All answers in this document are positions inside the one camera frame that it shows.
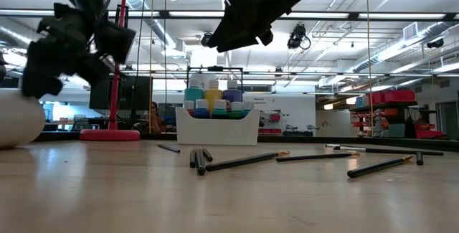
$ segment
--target glass wall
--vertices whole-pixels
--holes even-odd
[[[0,46],[8,80],[22,76],[27,46],[44,36],[35,29],[43,16],[52,15],[54,2],[71,4],[0,4]],[[210,80],[218,80],[220,90],[227,89],[228,80],[236,80],[245,100],[253,100],[268,117],[281,115],[279,122],[267,119],[261,133],[453,139],[459,135],[456,0],[300,0],[291,14],[271,24],[273,41],[268,46],[218,52],[205,45],[222,20],[224,2],[126,1],[128,28],[136,38],[120,66],[122,84],[128,85],[121,87],[121,120],[132,123],[135,114],[135,120],[147,125],[144,132],[150,133],[148,124],[157,117],[163,121],[162,133],[174,133],[174,108],[183,105],[188,81],[196,78],[204,89]],[[120,4],[121,0],[111,0],[110,20]],[[236,34],[242,27],[260,26],[269,12],[257,11],[228,31]],[[298,31],[304,31],[299,43],[289,46]],[[243,73],[209,71],[212,66],[241,68]],[[61,94],[42,101],[78,101],[88,107],[96,101],[91,95],[94,85],[78,76],[60,79],[65,84]],[[134,95],[132,85],[138,86]],[[106,81],[94,94],[103,96],[93,103],[101,117],[109,113],[108,96],[103,94],[109,94],[110,86]],[[157,115],[148,111],[151,101],[158,104]]]

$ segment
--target ceiling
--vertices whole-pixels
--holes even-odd
[[[0,9],[52,9],[54,2],[70,4],[68,0],[2,0]],[[120,0],[112,0],[109,6],[114,10]],[[154,10],[222,10],[222,0],[144,0],[147,6]],[[293,10],[295,11],[390,11],[390,12],[457,12],[457,0],[369,0],[367,9],[366,0],[302,0]],[[8,27],[13,21],[25,36],[37,37],[34,29],[39,18],[0,17],[0,27]],[[168,69],[182,69],[188,64],[190,56],[196,49],[201,49],[198,38],[205,32],[212,32],[217,28],[217,19],[167,19],[159,20],[166,33],[174,39],[183,40],[188,56],[185,58],[164,58],[164,50],[160,39],[152,34],[151,29],[142,21],[133,19],[129,27],[141,36],[140,44],[136,40],[127,62],[130,64],[147,64],[152,61],[155,67],[161,69],[164,63],[174,63]],[[310,31],[309,37],[312,47],[306,51],[289,51],[286,43],[289,34],[298,23],[304,24]],[[327,22],[327,21],[294,21],[282,20],[273,23],[275,39],[267,47],[252,46],[237,49],[231,52],[230,59],[226,60],[222,54],[217,58],[218,65],[232,65],[249,70],[274,70],[282,67],[284,71],[320,71],[346,72],[356,60],[368,56],[377,47],[400,37],[403,28],[412,22],[372,22],[369,27],[366,22]],[[444,48],[455,46],[456,35],[449,34],[445,38]],[[426,52],[440,51],[426,49]],[[413,47],[407,51],[385,60],[374,66],[373,72],[391,72],[402,65],[409,64],[420,58],[421,47]],[[312,77],[301,77],[299,80],[310,80]]]

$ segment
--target computer monitor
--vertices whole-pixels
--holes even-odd
[[[89,108],[95,110],[110,109],[111,87],[113,78],[107,78],[91,86]],[[150,89],[153,80],[150,77],[139,76],[135,98],[136,110],[148,110],[150,107]],[[118,88],[118,109],[130,110],[133,105],[133,86],[135,76],[122,76]]]

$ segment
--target red stand base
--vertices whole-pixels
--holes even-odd
[[[80,133],[81,141],[139,141],[141,133],[137,130],[90,130]]]

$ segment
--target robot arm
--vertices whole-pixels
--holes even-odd
[[[22,94],[40,99],[62,90],[61,74],[79,75],[91,85],[108,76],[102,59],[123,64],[136,33],[107,19],[110,0],[69,0],[75,8],[55,3],[55,15],[44,17],[37,31],[47,36],[27,50]],[[90,53],[94,41],[97,52]]]
[[[227,0],[224,16],[210,38],[209,47],[225,52],[258,44],[266,46],[273,40],[271,23],[301,0]]]

